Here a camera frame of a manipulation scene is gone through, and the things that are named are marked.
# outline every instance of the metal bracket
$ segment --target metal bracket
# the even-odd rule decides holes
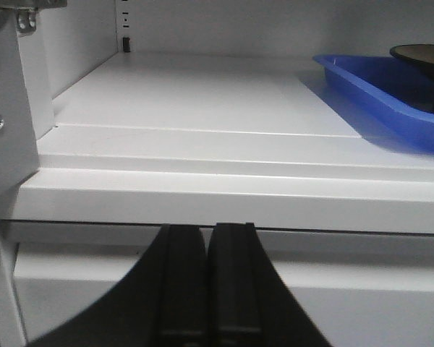
[[[66,7],[67,0],[0,0],[0,9],[54,9]]]
[[[66,7],[67,0],[0,0],[0,29],[4,24],[4,12],[16,11],[17,31],[31,35],[37,29],[37,12],[42,9]]]

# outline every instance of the drawer front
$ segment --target drawer front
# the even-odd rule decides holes
[[[259,237],[333,346],[434,346],[433,237],[304,231],[259,231]],[[21,243],[14,280],[29,338],[100,298],[150,239],[139,237],[136,246]]]

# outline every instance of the white metal cabinet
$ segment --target white metal cabinet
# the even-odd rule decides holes
[[[53,93],[115,53],[112,43],[116,33],[110,17],[114,13],[114,2],[98,3],[103,8],[94,12],[80,12],[82,7],[75,10],[75,5],[69,4],[73,12],[59,16],[61,12],[57,10],[48,19],[43,18],[44,25],[54,29],[44,32],[46,48],[50,47],[48,66]],[[204,225],[249,220],[266,228],[433,234],[434,157],[400,146],[392,134],[379,124],[367,121],[359,109],[325,88],[323,81],[310,80],[315,68],[303,59],[327,50],[384,53],[388,46],[409,40],[415,28],[418,40],[434,40],[434,1],[427,1],[424,6],[420,1],[388,4],[222,1],[219,4],[197,4],[190,9],[190,4],[184,6],[183,1],[181,4],[180,1],[118,1],[117,36],[118,39],[131,36],[132,48],[138,52],[265,56],[288,52],[297,58],[258,60],[138,52],[130,56],[118,54],[55,100],[59,128],[38,144],[43,168],[22,185],[7,217]],[[399,21],[392,20],[401,13],[404,15],[399,16]],[[432,18],[433,25],[427,25],[423,17]],[[165,19],[170,20],[167,21],[170,25],[164,26]],[[71,25],[71,21],[77,22],[77,26]],[[97,30],[103,21],[106,26]],[[355,30],[359,23],[364,26]],[[55,30],[58,27],[82,29]],[[52,41],[52,35],[58,40]],[[99,43],[96,48],[106,44],[103,46],[106,50],[86,51],[87,42]],[[76,47],[77,53],[82,54],[71,54],[68,47]],[[64,65],[67,74],[58,64],[61,53],[66,57],[64,63],[68,63]],[[135,65],[138,61],[142,62],[141,69]],[[274,69],[281,78],[273,82],[270,80],[273,76],[269,79],[259,73],[267,68]],[[142,78],[137,79],[135,74],[139,72],[143,73],[139,74]],[[292,74],[298,74],[302,83],[295,85],[294,79],[286,79]],[[298,99],[314,100],[316,105],[316,111],[304,105],[297,118],[298,124],[290,123],[289,118],[296,108],[289,104],[296,90],[293,85],[301,91],[302,97],[299,94]],[[211,113],[211,116],[202,117],[204,113],[206,116]],[[315,126],[312,119],[302,118],[312,115],[323,122]],[[259,145],[262,150],[247,150],[247,144]],[[48,238],[47,233],[37,232],[32,238],[33,233],[35,230],[28,229],[12,241],[57,242]],[[90,241],[82,241],[77,232],[62,235],[59,241],[89,244],[110,244],[114,237],[104,236],[100,241],[100,234],[93,234]],[[280,233],[273,235],[285,240]],[[135,242],[133,239],[129,239],[131,244]],[[285,252],[296,254],[295,246],[287,244],[290,248]],[[378,336],[377,331],[396,328],[401,333],[408,332],[416,327],[417,318],[424,317],[422,325],[413,330],[415,334],[421,333],[418,338],[422,340],[414,338],[411,342],[403,338],[400,341],[410,345],[421,341],[423,345],[434,343],[434,315],[431,316],[434,314],[434,288],[417,283],[418,278],[426,278],[427,282],[422,283],[434,284],[433,262],[423,262],[422,268],[407,262],[405,266],[388,269],[374,265],[373,259],[367,258],[370,266],[365,269],[367,265],[361,263],[355,266],[351,261],[353,264],[344,265],[335,262],[334,257],[317,258],[315,253],[320,252],[324,244],[314,244],[318,248],[310,248],[308,253],[313,256],[305,261],[296,257],[278,258],[279,254],[273,255],[273,259],[288,283],[292,276],[301,275],[301,279],[306,280],[304,283],[294,281],[291,286],[297,288],[297,295],[319,322],[329,328],[337,323],[331,328],[332,335],[341,335],[337,341],[348,346],[367,336],[371,346],[383,341],[397,346],[393,339],[399,338],[398,335]],[[418,247],[415,244],[411,249],[415,251]],[[55,250],[47,257],[54,261],[53,255],[57,254]],[[45,292],[48,281],[32,278],[32,272],[41,266],[38,261],[30,267],[23,264],[18,262],[16,272],[18,294],[27,307],[35,309],[33,295],[26,296],[25,289],[30,290],[28,293]],[[74,264],[75,269],[83,273],[77,261]],[[355,287],[338,284],[337,290],[331,288],[333,285],[324,289],[331,283],[328,276],[302,277],[313,270],[336,271],[338,278]],[[408,270],[412,280],[404,281],[401,286],[386,287],[389,277],[405,273],[404,270]],[[374,278],[377,283],[360,282],[355,278],[359,274]],[[87,295],[85,300],[90,296],[82,289],[87,279],[82,274],[80,287],[75,286],[75,293],[80,290],[81,296]],[[69,280],[60,281],[53,294],[64,294]],[[50,291],[46,293],[50,298],[53,295]],[[347,309],[341,313],[348,319],[342,322],[335,320],[336,316],[324,314],[326,307],[329,312],[341,309],[344,298],[348,301]],[[402,307],[413,298],[418,299],[418,303],[412,302],[406,312]],[[76,300],[71,303],[73,308],[77,306]],[[383,311],[373,309],[379,306],[386,307]],[[367,314],[355,319],[355,310],[359,308],[363,312],[368,310]],[[400,317],[416,311],[425,312],[427,316],[421,314],[412,316],[409,321],[401,320],[400,326],[389,324],[391,318],[395,318],[393,323],[396,323]],[[346,322],[359,329],[367,325],[369,329],[354,335],[352,330],[343,330]],[[29,329],[30,336],[36,333],[35,329]]]

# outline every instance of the gray metal surface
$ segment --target gray metal surface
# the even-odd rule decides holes
[[[3,9],[53,9],[66,5],[67,0],[0,0]]]
[[[35,135],[22,76],[14,12],[6,11],[0,30],[0,194],[34,173],[38,167]]]

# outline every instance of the metal panel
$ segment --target metal panel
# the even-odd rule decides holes
[[[68,1],[41,19],[52,96],[117,52],[114,0]]]
[[[38,167],[29,101],[22,76],[14,12],[0,31],[0,194]]]
[[[310,58],[434,43],[434,0],[117,0],[116,9],[119,41],[129,36],[134,52]]]

